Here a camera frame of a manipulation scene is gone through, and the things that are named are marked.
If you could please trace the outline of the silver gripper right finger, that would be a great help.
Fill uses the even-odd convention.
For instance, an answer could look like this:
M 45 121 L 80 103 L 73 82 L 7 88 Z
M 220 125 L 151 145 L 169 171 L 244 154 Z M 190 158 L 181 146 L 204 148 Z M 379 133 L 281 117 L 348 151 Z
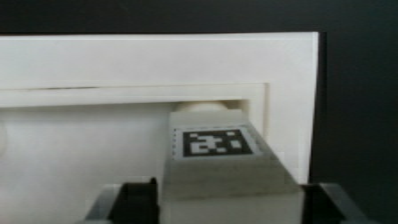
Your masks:
M 355 201 L 336 183 L 311 183 L 304 189 L 300 224 L 380 224 L 364 214 Z

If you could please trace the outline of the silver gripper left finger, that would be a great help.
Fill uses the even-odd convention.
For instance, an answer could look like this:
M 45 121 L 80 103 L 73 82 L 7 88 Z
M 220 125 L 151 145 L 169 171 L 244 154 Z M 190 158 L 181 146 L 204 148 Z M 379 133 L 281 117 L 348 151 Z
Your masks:
M 160 224 L 156 178 L 103 187 L 77 224 Z

